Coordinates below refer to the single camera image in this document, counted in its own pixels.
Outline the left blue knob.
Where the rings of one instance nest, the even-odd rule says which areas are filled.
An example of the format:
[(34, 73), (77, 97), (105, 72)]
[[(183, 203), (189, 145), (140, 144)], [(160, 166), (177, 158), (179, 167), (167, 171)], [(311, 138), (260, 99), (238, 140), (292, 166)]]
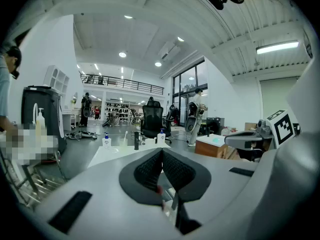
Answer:
[(109, 132), (104, 133), (104, 137), (102, 138), (102, 146), (105, 149), (110, 149), (112, 139), (109, 137)]

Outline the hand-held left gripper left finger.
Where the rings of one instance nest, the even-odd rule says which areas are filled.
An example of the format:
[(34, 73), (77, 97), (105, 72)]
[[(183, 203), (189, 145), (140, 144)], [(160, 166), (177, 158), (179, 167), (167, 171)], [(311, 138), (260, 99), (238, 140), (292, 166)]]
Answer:
[(129, 163), (146, 155), (140, 151), (94, 165), (52, 192), (35, 209), (48, 223), (78, 191), (91, 198), (64, 239), (69, 240), (174, 240), (180, 232), (159, 206), (139, 204), (121, 188), (119, 174)]

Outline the black case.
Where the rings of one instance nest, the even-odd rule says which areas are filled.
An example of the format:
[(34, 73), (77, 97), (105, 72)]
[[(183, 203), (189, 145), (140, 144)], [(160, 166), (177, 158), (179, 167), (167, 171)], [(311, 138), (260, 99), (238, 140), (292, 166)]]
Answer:
[(222, 129), (224, 128), (225, 119), (220, 117), (207, 117), (206, 127), (210, 128), (210, 134), (221, 135)]

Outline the ceiling air conditioner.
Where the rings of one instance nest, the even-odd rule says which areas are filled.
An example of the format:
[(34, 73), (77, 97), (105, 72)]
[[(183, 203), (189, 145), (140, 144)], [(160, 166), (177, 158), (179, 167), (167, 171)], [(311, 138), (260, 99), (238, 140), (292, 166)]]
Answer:
[(181, 48), (179, 46), (167, 41), (160, 49), (158, 55), (162, 61), (171, 61), (180, 51)]

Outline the grey roller blind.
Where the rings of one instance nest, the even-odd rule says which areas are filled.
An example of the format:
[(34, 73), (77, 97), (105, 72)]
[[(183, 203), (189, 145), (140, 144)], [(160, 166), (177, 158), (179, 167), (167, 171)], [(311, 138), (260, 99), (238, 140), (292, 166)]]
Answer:
[(298, 123), (295, 114), (287, 102), (287, 96), (297, 83), (297, 80), (297, 78), (290, 77), (260, 81), (263, 119), (266, 119), (278, 110), (287, 110), (291, 122)]

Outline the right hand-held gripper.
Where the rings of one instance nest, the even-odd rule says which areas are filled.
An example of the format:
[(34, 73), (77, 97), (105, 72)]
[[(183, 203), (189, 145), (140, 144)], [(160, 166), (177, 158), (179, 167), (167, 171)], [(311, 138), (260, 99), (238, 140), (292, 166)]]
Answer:
[(260, 119), (256, 131), (241, 131), (225, 136), (224, 143), (232, 148), (250, 150), (252, 142), (272, 139), (274, 146), (281, 146), (295, 136), (294, 126), (287, 110), (280, 109)]

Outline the black office chair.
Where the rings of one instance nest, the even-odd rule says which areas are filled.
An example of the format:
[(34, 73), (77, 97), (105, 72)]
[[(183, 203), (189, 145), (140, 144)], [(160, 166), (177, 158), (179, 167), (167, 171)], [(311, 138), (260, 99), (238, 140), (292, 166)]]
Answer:
[(166, 135), (165, 141), (169, 141), (171, 144), (171, 123), (173, 120), (169, 115), (168, 118), (165, 118), (165, 123), (163, 123), (164, 109), (161, 107), (160, 103), (155, 100), (149, 100), (147, 104), (142, 106), (142, 111), (143, 120), (140, 127), (142, 135), (149, 139), (156, 138), (157, 141), (157, 135), (163, 128)]

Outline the tall clear dispenser bottle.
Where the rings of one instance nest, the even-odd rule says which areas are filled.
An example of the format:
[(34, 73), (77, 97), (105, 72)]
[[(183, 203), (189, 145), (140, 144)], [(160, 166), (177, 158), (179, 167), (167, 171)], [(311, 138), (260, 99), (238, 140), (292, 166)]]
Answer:
[(38, 115), (36, 117), (36, 124), (35, 124), (35, 131), (37, 136), (46, 136), (47, 135), (47, 129), (46, 129), (46, 123), (45, 118), (43, 116), (43, 108), (38, 109)]

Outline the black cabinet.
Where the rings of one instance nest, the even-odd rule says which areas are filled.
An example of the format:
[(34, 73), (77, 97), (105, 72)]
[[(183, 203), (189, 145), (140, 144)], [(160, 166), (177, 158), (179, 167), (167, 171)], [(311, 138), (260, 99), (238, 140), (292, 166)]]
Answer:
[(30, 85), (23, 89), (21, 123), (28, 127), (36, 122), (36, 116), (44, 117), (47, 134), (58, 139), (58, 151), (62, 154), (67, 142), (63, 129), (62, 96), (50, 86)]

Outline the glass entrance doors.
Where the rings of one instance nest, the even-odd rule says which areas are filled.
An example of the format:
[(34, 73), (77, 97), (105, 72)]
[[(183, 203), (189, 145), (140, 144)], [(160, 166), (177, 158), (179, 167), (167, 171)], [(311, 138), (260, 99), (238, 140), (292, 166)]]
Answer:
[(207, 97), (209, 95), (208, 69), (204, 58), (201, 58), (182, 73), (173, 77), (172, 104), (179, 110), (178, 126), (185, 126), (189, 114), (188, 104), (196, 94), (197, 88), (202, 90), (202, 100), (207, 105)]

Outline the white shelf unit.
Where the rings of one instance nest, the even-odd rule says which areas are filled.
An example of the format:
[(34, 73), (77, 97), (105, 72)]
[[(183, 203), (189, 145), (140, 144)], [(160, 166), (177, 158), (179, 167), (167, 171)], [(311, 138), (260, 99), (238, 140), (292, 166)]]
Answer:
[(53, 88), (61, 95), (65, 95), (67, 93), (69, 80), (70, 78), (57, 66), (50, 65), (47, 68), (43, 84)]

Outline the person's grey clothed torso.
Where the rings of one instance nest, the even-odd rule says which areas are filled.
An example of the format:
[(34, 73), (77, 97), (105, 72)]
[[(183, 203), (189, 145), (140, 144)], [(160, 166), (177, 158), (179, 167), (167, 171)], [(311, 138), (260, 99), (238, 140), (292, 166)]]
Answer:
[(299, 79), (289, 104), (301, 133), (277, 150), (246, 240), (320, 240), (320, 57)]

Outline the fluorescent tube light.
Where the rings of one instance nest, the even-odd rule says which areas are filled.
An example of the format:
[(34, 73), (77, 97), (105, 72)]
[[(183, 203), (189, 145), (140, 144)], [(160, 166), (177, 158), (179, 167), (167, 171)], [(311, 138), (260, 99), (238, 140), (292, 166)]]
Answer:
[(292, 41), (287, 41), (287, 42), (279, 42), (279, 43), (274, 43), (274, 44), (269, 44), (269, 45), (257, 47), (256, 54), (261, 55), (261, 54), (276, 52), (276, 51), (280, 51), (280, 50), (294, 49), (294, 48), (297, 48), (298, 46), (299, 46), (299, 41), (297, 41), (297, 40), (292, 40)]

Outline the black balcony railing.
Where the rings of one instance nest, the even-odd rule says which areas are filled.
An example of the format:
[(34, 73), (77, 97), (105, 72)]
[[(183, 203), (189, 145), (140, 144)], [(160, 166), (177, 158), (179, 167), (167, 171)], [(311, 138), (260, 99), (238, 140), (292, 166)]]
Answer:
[(138, 92), (145, 92), (156, 95), (163, 95), (164, 88), (158, 85), (139, 82), (130, 79), (122, 79), (118, 77), (95, 75), (95, 74), (83, 74), (80, 73), (80, 79), (85, 85), (96, 85), (100, 87), (114, 87), (121, 89), (134, 90)]

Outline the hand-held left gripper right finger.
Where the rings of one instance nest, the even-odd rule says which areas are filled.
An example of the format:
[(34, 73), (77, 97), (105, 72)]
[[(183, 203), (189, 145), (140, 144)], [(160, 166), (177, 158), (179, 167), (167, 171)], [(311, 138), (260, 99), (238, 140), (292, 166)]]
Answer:
[(240, 194), (251, 178), (231, 172), (230, 169), (235, 167), (255, 171), (258, 166), (252, 161), (221, 159), (187, 151), (182, 155), (203, 165), (211, 174), (211, 182), (204, 195), (199, 200), (184, 204), (190, 219), (202, 225), (222, 212)]

